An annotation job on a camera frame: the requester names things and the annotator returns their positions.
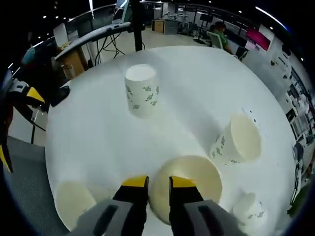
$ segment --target white paper cup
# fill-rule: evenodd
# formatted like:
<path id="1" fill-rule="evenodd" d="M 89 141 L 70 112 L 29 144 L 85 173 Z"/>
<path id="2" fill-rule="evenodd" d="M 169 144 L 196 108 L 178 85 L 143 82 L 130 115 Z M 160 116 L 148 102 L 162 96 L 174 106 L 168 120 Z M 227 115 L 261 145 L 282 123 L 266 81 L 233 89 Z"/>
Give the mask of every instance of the white paper cup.
<path id="1" fill-rule="evenodd" d="M 232 213 L 239 220 L 239 228 L 245 233 L 259 229 L 268 218 L 266 209 L 254 193 L 244 194 L 234 205 Z"/>
<path id="2" fill-rule="evenodd" d="M 261 137 L 246 115 L 233 115 L 231 122 L 209 151 L 215 163 L 240 163 L 256 160 L 261 153 Z"/>
<path id="3" fill-rule="evenodd" d="M 76 227 L 78 218 L 96 202 L 85 185 L 77 181 L 66 181 L 57 187 L 55 206 L 59 218 L 68 230 Z"/>
<path id="4" fill-rule="evenodd" d="M 155 215 L 165 224 L 169 221 L 169 177 L 178 176 L 195 182 L 201 196 L 219 204 L 222 194 L 220 173 L 205 157 L 182 156 L 166 162 L 149 186 L 149 204 Z"/>
<path id="5" fill-rule="evenodd" d="M 156 71 L 149 65 L 130 67 L 125 77 L 128 107 L 139 118 L 149 118 L 156 110 L 159 88 Z"/>

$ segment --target white tabletop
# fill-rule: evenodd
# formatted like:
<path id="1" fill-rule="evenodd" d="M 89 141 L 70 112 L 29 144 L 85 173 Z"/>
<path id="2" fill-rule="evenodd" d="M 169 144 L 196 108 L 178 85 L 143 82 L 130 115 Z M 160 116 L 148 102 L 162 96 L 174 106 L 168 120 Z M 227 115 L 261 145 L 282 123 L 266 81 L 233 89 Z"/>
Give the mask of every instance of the white tabletop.
<path id="1" fill-rule="evenodd" d="M 159 77 L 159 113 L 138 119 L 128 111 L 124 76 L 150 64 Z M 294 135 L 274 96 L 245 65 L 224 50 L 174 46 L 125 55 L 100 64 L 70 84 L 69 97 L 49 112 L 47 172 L 55 197 L 62 181 L 81 180 L 115 192 L 126 179 L 154 177 L 169 159 L 206 156 L 233 113 L 255 119 L 262 155 L 253 163 L 219 167 L 220 205 L 230 211 L 242 191 L 255 192 L 268 210 L 269 235 L 294 188 Z M 143 235 L 172 235 L 148 210 Z"/>

